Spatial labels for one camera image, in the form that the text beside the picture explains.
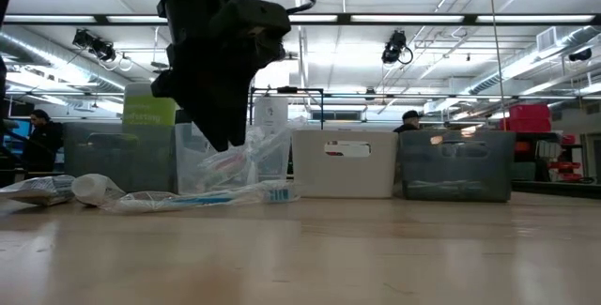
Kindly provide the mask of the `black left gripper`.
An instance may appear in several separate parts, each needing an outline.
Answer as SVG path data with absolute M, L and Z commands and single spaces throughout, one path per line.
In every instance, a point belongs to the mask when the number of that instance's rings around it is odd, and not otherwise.
M 258 72 L 254 13 L 170 13 L 170 69 L 151 84 L 173 99 L 218 152 L 245 143 L 248 92 Z

